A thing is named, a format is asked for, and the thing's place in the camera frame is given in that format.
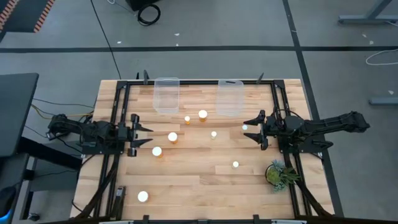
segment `potted plant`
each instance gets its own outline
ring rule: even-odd
[[[272,164],[266,169],[267,182],[274,186],[274,192],[284,190],[289,184],[294,184],[300,176],[294,172],[294,168],[287,168],[285,164],[278,160],[273,160]]]

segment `desk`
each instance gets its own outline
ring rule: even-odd
[[[309,119],[300,80],[284,81],[290,109]],[[101,82],[94,120],[110,120],[116,82]],[[120,157],[116,188],[127,187],[123,219],[142,220],[143,215],[149,215],[151,220],[252,219],[253,214],[261,219],[294,217],[289,190],[273,193],[264,177],[273,159],[283,161],[277,141],[269,138],[269,148],[261,151],[259,145],[243,136],[243,121],[255,118],[261,109],[270,115],[274,102],[269,85],[244,86],[244,107],[238,117],[216,114],[217,85],[181,85],[178,114],[157,114],[152,107],[153,89],[153,85],[134,85],[129,92],[127,118],[131,113],[138,114],[143,127],[154,130],[139,133],[139,138],[154,140],[144,144],[137,157],[128,157],[126,152]],[[123,91],[116,121],[120,119]],[[204,123],[198,120],[199,110],[208,112]],[[186,115],[191,117],[190,125],[184,122]],[[172,131],[178,134],[177,144],[167,139]],[[212,131],[218,133],[214,140],[210,138]],[[247,130],[258,131],[254,126]],[[155,146],[163,149],[160,159],[151,154]],[[321,160],[311,154],[301,154],[301,159],[308,188],[325,210],[333,213]],[[75,193],[78,207],[83,208],[96,191],[102,161],[103,156],[95,156],[81,169]],[[233,161],[239,162],[237,169],[232,169]],[[146,203],[137,199],[141,190],[149,193]],[[105,192],[101,215],[107,196]],[[298,188],[297,198],[304,214]],[[71,217],[76,214],[78,211],[73,208]]]
[[[36,73],[0,75],[0,190],[15,185],[17,192],[7,223],[12,221],[22,181],[34,177],[34,172],[26,169],[29,156],[80,169],[81,159],[21,136],[38,78]],[[20,219],[28,217],[32,197],[33,192],[29,190]]]

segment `clear plastic container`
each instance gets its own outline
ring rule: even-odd
[[[222,79],[218,81],[216,111],[219,115],[238,116],[244,103],[243,82]]]
[[[178,113],[180,104],[180,80],[157,78],[154,89],[154,109],[158,113]]]

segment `wooden tabletop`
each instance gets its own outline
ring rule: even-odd
[[[101,82],[94,120],[110,120],[116,82]],[[300,80],[285,80],[285,85],[290,109],[310,119]],[[152,85],[130,89],[127,119],[131,113],[138,114],[143,127],[154,130],[140,132],[139,138],[154,140],[144,144],[137,157],[126,153],[121,156],[116,188],[127,187],[123,219],[142,220],[143,215],[151,220],[252,219],[254,214],[260,218],[294,217],[288,189],[274,193],[264,177],[273,159],[283,161],[277,141],[269,138],[268,149],[261,151],[259,145],[243,136],[243,121],[255,118],[260,110],[270,115],[274,104],[269,85],[245,85],[244,106],[237,117],[216,114],[217,85],[181,85],[177,114],[158,114],[153,109],[153,89]],[[120,120],[123,96],[122,92],[116,121]],[[208,112],[204,123],[198,119],[199,110]],[[185,124],[185,116],[191,117],[190,125]],[[131,122],[126,121],[126,125],[131,126]],[[211,139],[212,131],[217,132],[216,139]],[[177,144],[167,139],[170,132],[178,134]],[[249,126],[247,132],[258,133],[259,128]],[[163,150],[160,159],[152,155],[155,146]],[[301,158],[308,188],[325,210],[333,213],[321,160],[311,154],[301,154]],[[103,156],[95,156],[80,172],[75,193],[75,204],[80,208],[98,187],[102,160]],[[232,168],[233,161],[239,162],[237,169]],[[149,194],[146,203],[137,199],[143,190]],[[105,192],[101,214],[107,197]],[[298,188],[297,198],[301,214],[305,214]],[[72,208],[71,217],[76,214],[78,211]]]

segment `concrete floor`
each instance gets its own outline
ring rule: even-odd
[[[123,0],[117,2],[126,5]],[[341,26],[336,22],[340,14],[365,13],[375,2],[290,0],[301,46],[398,46],[398,27]],[[150,27],[140,26],[134,13],[106,0],[94,0],[94,4],[113,47],[293,46],[280,0],[252,0],[250,4],[245,0],[163,0],[158,3],[162,17]],[[393,1],[385,13],[397,11],[398,1]],[[39,33],[7,33],[0,43],[0,48],[71,47],[107,47],[90,0],[57,0]],[[365,59],[374,53],[304,52],[303,55],[320,117],[356,110],[371,125],[364,134],[326,136],[335,143],[329,152],[344,215],[398,220],[395,211],[398,108],[368,105],[372,96],[390,96],[389,91],[394,92],[393,96],[398,94],[398,65],[366,65]],[[293,51],[116,52],[114,56],[123,79],[135,78],[143,69],[151,78],[257,78],[262,72],[264,78],[302,77]],[[382,55],[375,61],[398,61],[398,54]],[[100,80],[118,78],[109,52],[0,54],[0,68],[0,74],[39,73],[35,97],[59,103],[92,105]],[[35,104],[51,113],[89,112],[78,106]],[[26,125],[43,134],[48,121],[31,111]],[[28,129],[24,136],[47,143]],[[75,183],[76,176],[61,179],[53,176],[43,182],[60,180]],[[46,200],[34,199],[31,211],[42,214],[39,222],[64,220],[68,218],[74,190],[72,184],[63,190],[40,192],[35,197]],[[14,222],[30,221],[15,219]]]

